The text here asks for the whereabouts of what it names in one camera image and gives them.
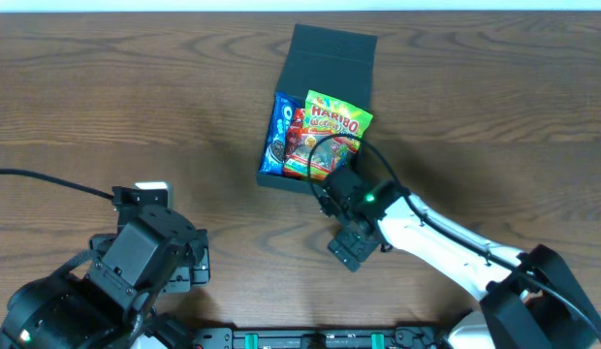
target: white backdrop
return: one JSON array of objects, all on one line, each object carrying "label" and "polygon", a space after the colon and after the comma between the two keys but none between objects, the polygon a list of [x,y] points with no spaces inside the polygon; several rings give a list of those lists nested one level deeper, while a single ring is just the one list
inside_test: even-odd
[{"label": "white backdrop", "polygon": [[0,0],[0,12],[601,10],[601,0]]}]

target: open box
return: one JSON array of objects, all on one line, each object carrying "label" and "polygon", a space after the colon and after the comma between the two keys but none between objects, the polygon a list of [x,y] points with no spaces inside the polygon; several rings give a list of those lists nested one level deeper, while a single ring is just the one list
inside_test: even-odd
[{"label": "open box", "polygon": [[[312,89],[369,111],[377,39],[372,35],[297,24],[275,92],[284,92],[304,106],[307,92]],[[259,172],[269,129],[270,126],[256,173],[258,185],[311,193],[305,180]]]}]

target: wooden table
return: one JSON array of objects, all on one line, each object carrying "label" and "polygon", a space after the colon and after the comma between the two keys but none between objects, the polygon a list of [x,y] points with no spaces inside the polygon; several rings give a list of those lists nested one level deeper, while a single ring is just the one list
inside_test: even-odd
[{"label": "wooden table", "polygon": [[[450,279],[406,253],[351,273],[313,198],[256,185],[297,22],[378,35],[366,137],[437,210],[558,251],[601,313],[601,14],[0,15],[0,167],[172,183],[209,231],[210,284],[159,301],[192,325],[453,325],[474,301]],[[96,197],[0,176],[0,323],[115,221]]]}]

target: cardboard box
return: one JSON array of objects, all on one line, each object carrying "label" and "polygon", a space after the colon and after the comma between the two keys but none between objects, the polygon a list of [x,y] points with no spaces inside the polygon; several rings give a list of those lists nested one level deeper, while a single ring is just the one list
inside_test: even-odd
[{"label": "cardboard box", "polygon": [[[373,35],[297,24],[275,92],[284,92],[304,106],[312,89],[369,111],[377,40]],[[269,128],[256,174],[258,185],[311,193],[304,180],[259,173]]]}]

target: oreo cookie image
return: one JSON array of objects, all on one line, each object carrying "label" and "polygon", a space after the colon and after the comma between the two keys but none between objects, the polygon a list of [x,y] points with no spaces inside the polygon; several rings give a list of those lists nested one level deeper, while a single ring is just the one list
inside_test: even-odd
[{"label": "oreo cookie image", "polygon": [[277,92],[274,94],[274,107],[270,117],[269,136],[266,153],[262,159],[260,173],[282,175],[285,152],[285,135],[292,122],[294,110],[299,107],[292,98]]}]

